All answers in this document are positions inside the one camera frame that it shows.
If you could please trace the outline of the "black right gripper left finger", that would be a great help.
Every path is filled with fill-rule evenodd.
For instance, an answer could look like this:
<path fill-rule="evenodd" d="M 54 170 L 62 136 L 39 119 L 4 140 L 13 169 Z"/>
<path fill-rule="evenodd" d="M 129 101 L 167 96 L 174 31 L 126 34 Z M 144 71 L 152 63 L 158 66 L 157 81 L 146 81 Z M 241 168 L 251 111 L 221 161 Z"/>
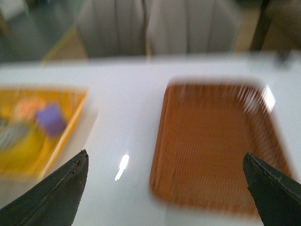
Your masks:
<path fill-rule="evenodd" d="M 70 226 L 87 181 L 89 158 L 80 151 L 0 210 L 2 226 Z"/>

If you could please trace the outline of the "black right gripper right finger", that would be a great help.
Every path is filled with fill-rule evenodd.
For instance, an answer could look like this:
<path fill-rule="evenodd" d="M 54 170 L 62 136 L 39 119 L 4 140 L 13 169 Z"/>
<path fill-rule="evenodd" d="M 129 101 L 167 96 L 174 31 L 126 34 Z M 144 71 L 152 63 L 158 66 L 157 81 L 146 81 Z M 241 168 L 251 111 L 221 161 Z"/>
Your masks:
<path fill-rule="evenodd" d="M 301 185 L 252 153 L 243 159 L 248 190 L 265 226 L 301 224 Z"/>

